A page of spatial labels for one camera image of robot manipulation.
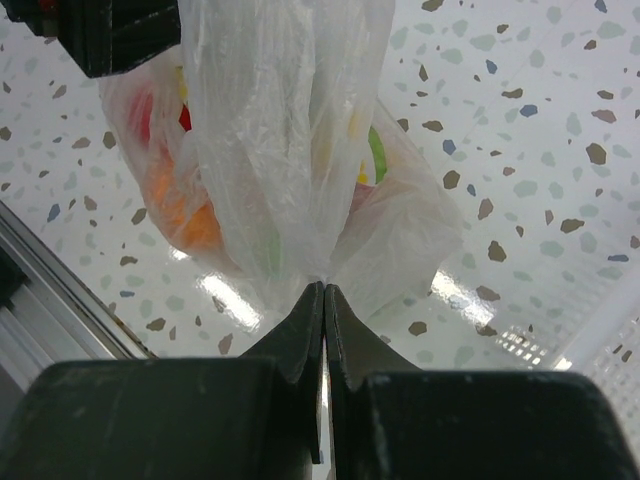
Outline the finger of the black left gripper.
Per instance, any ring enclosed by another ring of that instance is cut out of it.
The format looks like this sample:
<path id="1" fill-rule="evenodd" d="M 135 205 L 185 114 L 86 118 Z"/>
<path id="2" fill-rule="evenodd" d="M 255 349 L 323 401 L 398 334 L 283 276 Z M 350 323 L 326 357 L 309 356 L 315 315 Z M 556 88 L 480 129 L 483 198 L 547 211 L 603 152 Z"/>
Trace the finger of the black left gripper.
<path id="1" fill-rule="evenodd" d="M 176 46 L 176 0 L 2 0 L 9 20 L 55 38 L 89 78 L 122 74 Z"/>

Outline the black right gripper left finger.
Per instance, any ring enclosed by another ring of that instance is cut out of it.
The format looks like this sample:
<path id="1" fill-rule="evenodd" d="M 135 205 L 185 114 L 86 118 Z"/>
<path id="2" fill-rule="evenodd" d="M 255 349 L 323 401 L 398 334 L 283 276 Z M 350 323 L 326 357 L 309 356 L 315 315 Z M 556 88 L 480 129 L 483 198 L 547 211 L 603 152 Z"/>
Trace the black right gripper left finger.
<path id="1" fill-rule="evenodd" d="M 293 464 L 321 463 L 324 285 L 308 284 L 291 312 L 241 357 L 274 365 L 268 430 Z"/>

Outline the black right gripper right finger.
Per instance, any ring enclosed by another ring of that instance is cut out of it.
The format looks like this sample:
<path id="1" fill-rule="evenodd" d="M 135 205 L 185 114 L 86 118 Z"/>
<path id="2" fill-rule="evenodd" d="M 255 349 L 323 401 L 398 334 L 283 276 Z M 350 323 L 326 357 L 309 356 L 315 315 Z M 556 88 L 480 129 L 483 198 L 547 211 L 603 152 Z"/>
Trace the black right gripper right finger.
<path id="1" fill-rule="evenodd" d="M 372 399 L 375 382 L 420 368 L 367 327 L 333 284 L 324 293 L 324 339 L 333 472 L 337 479 L 376 478 L 386 460 L 386 447 L 384 439 L 376 438 L 379 413 Z"/>

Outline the clear printed plastic bag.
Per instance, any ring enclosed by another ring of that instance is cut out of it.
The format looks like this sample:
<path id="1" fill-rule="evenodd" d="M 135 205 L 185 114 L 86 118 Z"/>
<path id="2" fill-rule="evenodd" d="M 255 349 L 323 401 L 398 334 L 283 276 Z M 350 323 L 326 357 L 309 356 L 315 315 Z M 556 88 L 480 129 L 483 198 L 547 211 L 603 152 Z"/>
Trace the clear printed plastic bag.
<path id="1" fill-rule="evenodd" d="M 462 221 L 426 160 L 378 98 L 391 1 L 182 1 L 181 41 L 99 83 L 102 108 L 140 193 L 171 159 L 202 185 L 223 246 L 203 258 L 287 312 L 314 281 L 340 287 L 368 318 L 428 287 L 461 243 Z M 147 147 L 128 126 L 153 95 Z M 349 213 L 373 126 L 387 172 Z M 278 277 L 273 233 L 302 260 Z"/>

